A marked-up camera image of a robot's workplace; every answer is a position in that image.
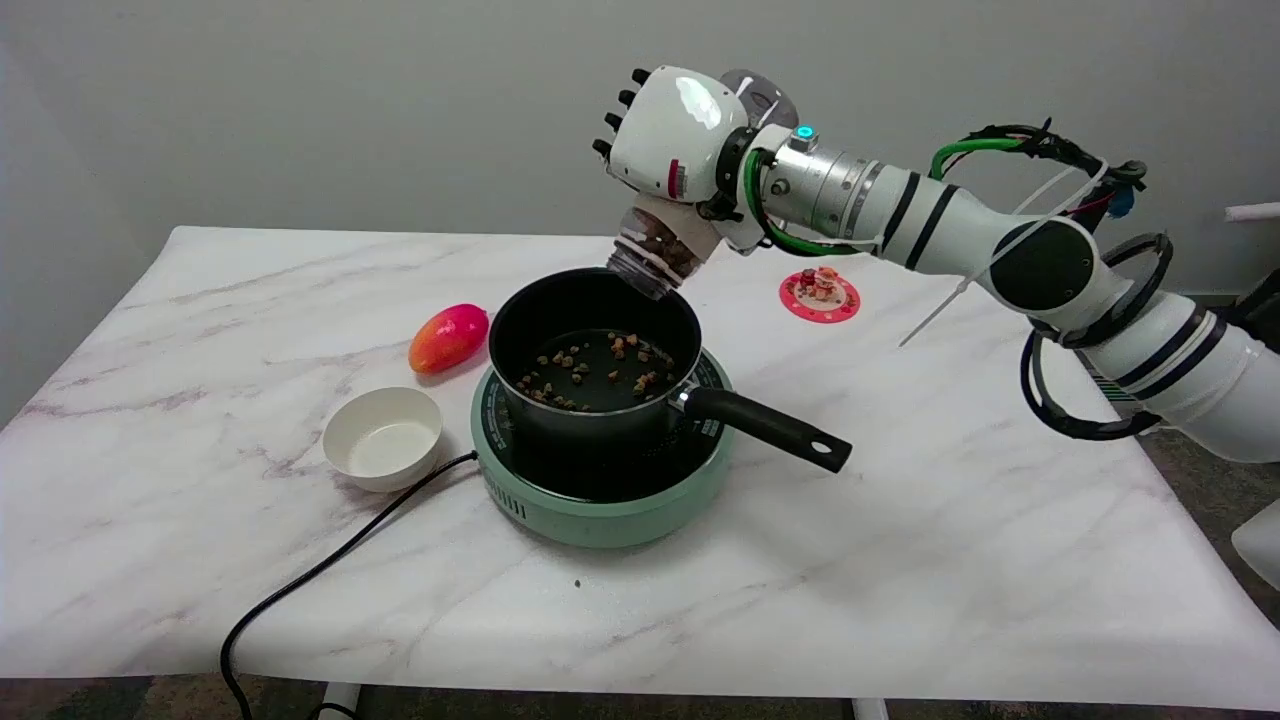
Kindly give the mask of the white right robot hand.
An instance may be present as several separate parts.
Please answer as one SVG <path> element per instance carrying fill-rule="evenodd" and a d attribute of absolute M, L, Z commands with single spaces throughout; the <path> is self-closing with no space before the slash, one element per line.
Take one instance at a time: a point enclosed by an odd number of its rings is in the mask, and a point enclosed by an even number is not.
<path fill-rule="evenodd" d="M 685 225 L 730 234 L 744 219 L 739 167 L 776 91 L 749 70 L 721 77 L 681 67 L 636 69 L 605 114 L 612 138 L 591 150 L 605 173 L 634 190 L 637 206 Z"/>

